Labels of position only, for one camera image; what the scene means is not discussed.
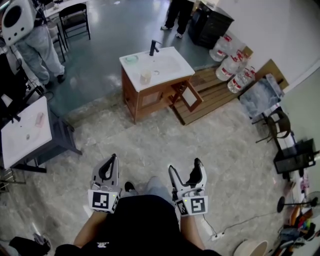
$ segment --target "wooden vanity cabinet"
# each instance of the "wooden vanity cabinet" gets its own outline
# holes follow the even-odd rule
[[[203,100],[185,76],[136,91],[126,71],[121,67],[122,97],[133,117],[133,122],[152,112],[172,107],[181,99],[192,112]]]

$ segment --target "white bowl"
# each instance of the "white bowl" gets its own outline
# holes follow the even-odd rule
[[[235,250],[233,256],[264,256],[268,248],[268,241],[246,240]]]

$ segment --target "person's arm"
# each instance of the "person's arm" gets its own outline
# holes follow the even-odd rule
[[[107,213],[94,211],[76,236],[73,244],[82,248],[88,242],[92,241],[98,234],[100,226],[106,220],[106,217]]]
[[[187,239],[199,249],[205,249],[204,243],[200,238],[194,216],[181,217],[180,230],[185,239]]]

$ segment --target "sneaker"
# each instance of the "sneaker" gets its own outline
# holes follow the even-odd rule
[[[176,33],[176,34],[175,34],[175,37],[176,37],[176,38],[182,38],[182,37],[183,37],[183,35],[182,35],[182,34],[180,34],[180,33]]]
[[[51,81],[49,81],[47,84],[44,84],[44,87],[46,89],[50,89],[52,87],[53,83]]]
[[[42,248],[46,255],[52,249],[50,239],[46,235],[38,235],[37,233],[34,233],[33,239],[37,244],[43,246]]]
[[[129,191],[131,191],[131,190],[135,190],[135,187],[134,187],[134,185],[133,185],[131,182],[127,181],[127,182],[124,184],[124,190],[125,190],[126,192],[129,192]]]
[[[161,29],[162,29],[162,30],[172,30],[172,27],[162,26]]]
[[[58,83],[61,84],[64,80],[66,80],[66,73],[58,75]]]

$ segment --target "faucet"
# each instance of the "faucet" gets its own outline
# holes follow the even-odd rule
[[[10,119],[11,119],[12,123],[14,123],[14,119],[17,120],[18,122],[20,122],[21,117],[18,116],[17,114],[10,114]]]
[[[149,53],[150,56],[153,56],[155,51],[156,51],[157,53],[159,52],[158,48],[156,47],[156,43],[158,43],[158,44],[161,45],[160,42],[158,42],[158,41],[156,41],[156,40],[152,40],[152,41],[151,41],[150,53]]]

